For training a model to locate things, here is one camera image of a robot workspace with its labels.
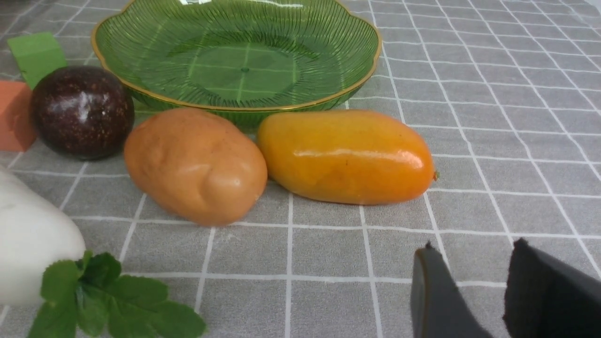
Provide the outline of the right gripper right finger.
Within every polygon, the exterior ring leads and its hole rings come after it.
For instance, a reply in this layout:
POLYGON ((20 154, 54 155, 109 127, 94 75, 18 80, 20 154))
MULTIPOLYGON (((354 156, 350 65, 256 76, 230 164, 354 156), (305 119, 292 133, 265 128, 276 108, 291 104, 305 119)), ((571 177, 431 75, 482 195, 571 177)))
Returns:
POLYGON ((515 241, 509 260, 503 320, 512 338, 598 338, 599 280, 515 241))

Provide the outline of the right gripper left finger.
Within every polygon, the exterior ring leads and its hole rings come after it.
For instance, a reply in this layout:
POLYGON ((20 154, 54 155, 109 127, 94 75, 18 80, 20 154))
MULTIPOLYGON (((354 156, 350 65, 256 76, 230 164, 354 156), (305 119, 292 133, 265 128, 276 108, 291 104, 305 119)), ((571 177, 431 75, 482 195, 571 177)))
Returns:
POLYGON ((430 242, 414 253, 410 308, 415 338, 492 337, 479 325, 430 242))

